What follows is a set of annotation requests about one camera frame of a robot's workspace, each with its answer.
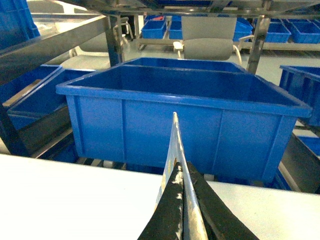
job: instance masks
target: stainless steel shelf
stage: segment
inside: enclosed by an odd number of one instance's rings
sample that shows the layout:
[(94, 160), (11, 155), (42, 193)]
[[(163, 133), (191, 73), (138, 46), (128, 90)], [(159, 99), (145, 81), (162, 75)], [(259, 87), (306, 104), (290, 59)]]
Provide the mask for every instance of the stainless steel shelf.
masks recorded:
[[(251, 49), (252, 42), (243, 42), (241, 46), (242, 49)], [(265, 42), (263, 50), (320, 51), (320, 44)]]
[(0, 52), (0, 85), (37, 68), (41, 64), (75, 48), (106, 31), (109, 21), (105, 16), (79, 18), (71, 29), (31, 39)]

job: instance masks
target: blue plastic crate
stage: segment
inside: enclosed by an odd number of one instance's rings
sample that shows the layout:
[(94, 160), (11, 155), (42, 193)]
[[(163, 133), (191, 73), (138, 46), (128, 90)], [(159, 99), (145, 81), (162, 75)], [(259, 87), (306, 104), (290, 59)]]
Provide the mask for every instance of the blue plastic crate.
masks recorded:
[(320, 28), (313, 22), (294, 22), (291, 33), (293, 41), (297, 44), (320, 43)]
[(19, 130), (23, 127), (32, 124), (33, 122), (37, 121), (38, 117), (32, 117), (32, 116), (21, 116), (16, 114), (8, 114), (9, 118), (11, 119), (11, 122), (15, 129)]
[(144, 24), (146, 24), (148, 21), (150, 20), (154, 20), (155, 18), (158, 18), (158, 17), (163, 17), (163, 21), (166, 20), (166, 16), (162, 16), (162, 15), (148, 15), (144, 18)]
[(64, 163), (75, 163), (78, 158), (76, 145), (72, 143), (63, 149), (53, 160)]
[(42, 84), (8, 109), (8, 114), (41, 118), (67, 104), (66, 98), (56, 94), (56, 85), (79, 78), (93, 70), (64, 69), (47, 78)]
[(172, 16), (172, 19), (171, 19), (171, 21), (172, 22), (181, 22), (181, 16)]
[(311, 118), (303, 120), (320, 126), (320, 67), (280, 66), (280, 87), (313, 108)]
[(148, 21), (142, 28), (142, 36), (144, 39), (162, 39), (166, 30), (166, 21)]
[(247, 71), (243, 67), (233, 62), (227, 61), (140, 57), (134, 60), (124, 62), (123, 65), (162, 67), (171, 69), (178, 68), (212, 70), (231, 73), (247, 73)]
[(171, 22), (171, 26), (169, 28), (169, 39), (183, 39), (182, 24), (180, 21)]
[(286, 43), (291, 36), (290, 31), (282, 23), (270, 23), (265, 37), (266, 43)]
[(265, 187), (270, 189), (279, 189), (279, 190), (287, 190), (291, 191), (290, 186), (288, 185), (287, 181), (285, 180), (284, 176), (281, 174), (279, 169), (276, 170), (275, 176), (271, 183), (265, 183)]
[(81, 157), (163, 168), (177, 112), (186, 158), (201, 173), (239, 179), (272, 181), (297, 117), (311, 114), (245, 73), (119, 65), (56, 89)]
[(0, 2), (0, 50), (40, 36), (26, 0)]
[(41, 86), (45, 81), (47, 81), (52, 76), (59, 74), (61, 72), (61, 66), (52, 66), (52, 65), (41, 65), (40, 67), (25, 73), (24, 75), (17, 77), (16, 79), (0, 86), (0, 101), (2, 103), (6, 102), (15, 94), (19, 93), (22, 89), (29, 86), (36, 80), (41, 80), (39, 83), (35, 84), (34, 87), (25, 91), (23, 95), (17, 98), (11, 103), (5, 104), (4, 108), (8, 109), (12, 107), (15, 103), (20, 101), (24, 96), (28, 95), (32, 89), (35, 89)]
[(315, 155), (320, 156), (320, 138), (299, 136), (299, 139), (314, 152)]
[(312, 22), (320, 28), (320, 20), (314, 19)]
[(235, 25), (233, 41), (239, 42), (240, 38), (252, 35), (253, 27), (251, 24), (244, 18), (238, 18)]

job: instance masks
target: metal bar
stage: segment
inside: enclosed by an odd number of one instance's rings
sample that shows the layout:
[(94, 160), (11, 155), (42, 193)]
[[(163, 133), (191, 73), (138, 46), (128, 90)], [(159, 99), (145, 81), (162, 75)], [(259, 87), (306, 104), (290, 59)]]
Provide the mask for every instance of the metal bar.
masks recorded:
[(284, 177), (290, 187), (300, 189), (303, 193), (315, 193), (317, 191), (320, 186), (320, 160), (294, 134), (291, 136), (281, 162), (289, 174), (285, 174)]
[[(263, 8), (268, 10), (271, 6), (271, 1), (266, 0), (264, 2)], [(265, 16), (260, 16), (257, 20), (257, 24), (254, 30), (254, 38), (252, 41), (252, 49), (250, 51), (250, 56), (246, 70), (252, 74), (256, 74), (260, 56), (264, 47), (265, 39), (268, 33), (270, 18), (265, 18)]]
[(36, 19), (44, 19), (44, 20), (51, 20), (51, 19), (62, 19), (62, 20), (89, 20), (96, 17), (101, 16), (101, 14), (97, 13), (74, 13), (74, 14), (67, 14), (67, 13), (31, 13), (33, 20)]
[(228, 4), (230, 0), (212, 0), (208, 7), (209, 12), (221, 12)]
[(46, 145), (42, 146), (32, 154), (35, 159), (48, 159), (53, 160), (61, 153), (66, 147), (75, 142), (74, 135), (71, 128), (53, 138)]
[[(120, 16), (109, 16), (108, 18), (110, 18), (110, 23), (114, 22), (115, 19), (117, 23), (121, 22)], [(119, 27), (109, 28), (105, 31), (111, 66), (115, 66), (123, 61), (123, 49), (121, 46), (122, 30), (120, 24), (118, 26)]]
[(2, 140), (6, 149), (12, 155), (24, 157), (30, 156), (26, 146), (24, 145), (5, 108), (3, 107), (2, 102), (0, 102), (0, 140)]
[(70, 127), (69, 111), (65, 106), (25, 126), (18, 133), (28, 151), (33, 154)]
[(158, 4), (157, 0), (138, 0), (141, 2), (143, 5), (145, 5), (147, 8), (150, 9), (158, 9), (161, 6)]
[(7, 48), (7, 51), (0, 55), (0, 85), (104, 33), (106, 21), (105, 16), (98, 16), (80, 23), (78, 27), (69, 31), (37, 37)]
[[(241, 49), (251, 49), (252, 42), (243, 42)], [(263, 44), (263, 50), (283, 50), (283, 51), (320, 51), (320, 44), (304, 44), (304, 43), (276, 43), (265, 42)]]

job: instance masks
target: chair backrest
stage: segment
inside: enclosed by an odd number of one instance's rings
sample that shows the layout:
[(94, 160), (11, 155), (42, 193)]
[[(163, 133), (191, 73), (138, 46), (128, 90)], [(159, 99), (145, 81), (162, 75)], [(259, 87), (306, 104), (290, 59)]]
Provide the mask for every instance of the chair backrest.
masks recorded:
[(227, 60), (233, 52), (237, 18), (183, 16), (184, 58)]

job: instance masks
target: white tabletop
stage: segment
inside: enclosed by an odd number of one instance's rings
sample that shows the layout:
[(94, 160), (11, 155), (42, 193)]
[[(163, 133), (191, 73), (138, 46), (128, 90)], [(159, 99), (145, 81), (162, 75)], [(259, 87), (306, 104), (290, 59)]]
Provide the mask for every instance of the white tabletop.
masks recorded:
[[(160, 175), (0, 155), (0, 239), (135, 240)], [(320, 239), (320, 196), (210, 182), (261, 240)]]

